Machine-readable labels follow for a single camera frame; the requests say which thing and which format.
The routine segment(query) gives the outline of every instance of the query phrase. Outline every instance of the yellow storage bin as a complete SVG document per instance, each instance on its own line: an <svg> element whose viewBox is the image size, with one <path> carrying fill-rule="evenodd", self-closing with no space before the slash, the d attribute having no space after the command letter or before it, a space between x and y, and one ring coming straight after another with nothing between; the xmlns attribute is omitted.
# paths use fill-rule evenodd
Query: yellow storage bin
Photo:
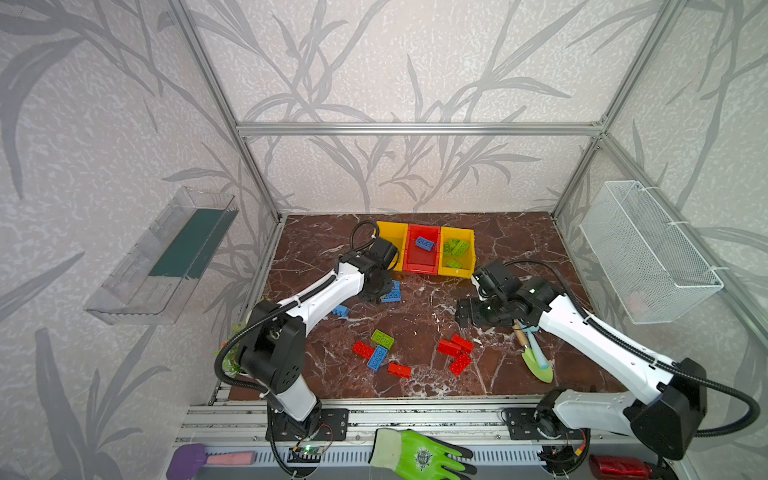
<svg viewBox="0 0 768 480"><path fill-rule="evenodd" d="M395 271L402 272L402 262L406 259L406 239L408 238L408 224L395 222L376 222L379 225L379 236L392 243L400 252Z"/></svg>
<svg viewBox="0 0 768 480"><path fill-rule="evenodd" d="M445 276L459 276L461 278L470 278L472 272L475 271L475 231L466 230L464 228L451 228L441 227L440 239L443 243L448 243L451 239L464 240L469 243L469 248L462 253L459 257L454 257L450 253L443 252L443 245L435 245L440 247L440 267L438 268L438 275ZM451 268L448 266L448 262L455 260L462 265L462 268Z"/></svg>

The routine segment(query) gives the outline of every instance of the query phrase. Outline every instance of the brown marble tabletop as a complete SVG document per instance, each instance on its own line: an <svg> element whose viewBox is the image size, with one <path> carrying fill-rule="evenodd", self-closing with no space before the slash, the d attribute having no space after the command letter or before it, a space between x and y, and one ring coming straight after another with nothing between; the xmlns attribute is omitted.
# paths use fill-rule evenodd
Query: brown marble tabletop
<svg viewBox="0 0 768 480"><path fill-rule="evenodd" d="M334 259L349 249L349 233L361 220L472 229L477 266L493 259L554 261L582 304L590 308L554 224L543 213L292 215L277 247L264 295L281 300L327 273ZM541 266L514 271L523 280L535 274L555 281ZM536 338L554 367L551 384L536 379L528 370L511 329L470 326L460 331L453 319L456 300L477 295L469 280L403 272L393 272L392 277L400 281L401 302L376 305L354 297L343 303L349 307L348 319L331 314L309 334L303 375L321 399L526 395L543 394L553 386L582 391L595 386L599 392L625 390L613 376L549 333L536 333ZM394 337L395 343L382 368L373 372L352 347L357 340L375 346L371 335L376 329ZM453 358L437 352L439 340L451 339L455 333L470 341L479 340L471 355L472 364L458 378L448 370ZM412 367L411 379L390 375L389 362ZM230 399L239 398L237 390L233 389Z"/></svg>

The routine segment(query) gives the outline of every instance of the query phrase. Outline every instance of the wall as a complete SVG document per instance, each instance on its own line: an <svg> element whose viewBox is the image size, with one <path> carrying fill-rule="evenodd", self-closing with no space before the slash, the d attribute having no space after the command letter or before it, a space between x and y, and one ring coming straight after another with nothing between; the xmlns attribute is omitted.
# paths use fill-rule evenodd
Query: wall
<svg viewBox="0 0 768 480"><path fill-rule="evenodd" d="M766 305L768 2L688 2L662 49L611 129L670 202ZM694 439L688 457L702 479L764 478L768 469L768 358L722 294L673 323L637 326L627 318L578 229L606 180L623 180L599 153L558 218L558 228L592 304L609 323L659 352L690 356L719 382L754 396L758 421L734 435ZM703 427L743 415L737 400L709 394Z"/></svg>
<svg viewBox="0 0 768 480"><path fill-rule="evenodd" d="M164 5L0 4L0 478L160 477L260 265L271 221ZM182 185L240 214L181 318L84 312Z"/></svg>
<svg viewBox="0 0 768 480"><path fill-rule="evenodd" d="M239 122L589 122L661 1L187 3ZM312 213L547 210L586 143L251 138L280 208Z"/></svg>

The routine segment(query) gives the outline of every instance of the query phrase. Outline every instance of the red object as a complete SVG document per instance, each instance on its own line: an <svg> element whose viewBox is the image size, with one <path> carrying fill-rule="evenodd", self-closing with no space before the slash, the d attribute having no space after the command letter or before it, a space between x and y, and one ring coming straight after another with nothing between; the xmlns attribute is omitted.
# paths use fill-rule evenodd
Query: red object
<svg viewBox="0 0 768 480"><path fill-rule="evenodd" d="M431 251L416 246L416 240L423 237L435 246ZM402 262L403 272L428 273L437 275L440 267L440 252L442 252L442 243L440 243L440 227L427 227L425 225L409 225L408 240L406 241L406 253Z"/></svg>
<svg viewBox="0 0 768 480"><path fill-rule="evenodd" d="M636 458L589 455L589 469L598 480L648 480L650 466Z"/></svg>
<svg viewBox="0 0 768 480"><path fill-rule="evenodd" d="M401 376L404 379L409 379L411 378L411 367L398 365L397 363L390 363L389 374L394 376Z"/></svg>
<svg viewBox="0 0 768 480"><path fill-rule="evenodd" d="M469 358L469 355L462 353L456 360L454 360L451 366L448 367L448 370L450 370L454 375L459 376L462 374L464 369L469 366L470 363L472 363L472 359Z"/></svg>
<svg viewBox="0 0 768 480"><path fill-rule="evenodd" d="M454 358L462 354L462 348L460 345L456 345L455 343L449 342L445 339L440 339L440 343L437 345L437 351Z"/></svg>
<svg viewBox="0 0 768 480"><path fill-rule="evenodd" d="M472 353L472 349L475 348L475 344L472 342L468 342L467 340L464 340L462 337L458 335L454 335L451 339L453 343L459 345L462 348L462 351L469 355Z"/></svg>
<svg viewBox="0 0 768 480"><path fill-rule="evenodd" d="M372 346L367 346L363 342L357 342L355 343L355 346L352 347L352 351L366 360L371 360L371 357L373 356L373 353L376 351L376 349Z"/></svg>

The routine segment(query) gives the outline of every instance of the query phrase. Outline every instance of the green glove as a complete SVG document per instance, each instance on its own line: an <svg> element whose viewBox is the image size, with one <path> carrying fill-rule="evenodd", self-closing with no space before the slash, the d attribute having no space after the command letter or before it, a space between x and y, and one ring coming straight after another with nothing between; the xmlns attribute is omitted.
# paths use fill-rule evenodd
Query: green glove
<svg viewBox="0 0 768 480"><path fill-rule="evenodd" d="M413 430L376 430L370 464L389 468L405 480L469 480L478 469L448 458L472 458L472 452L463 447L425 437Z"/></svg>

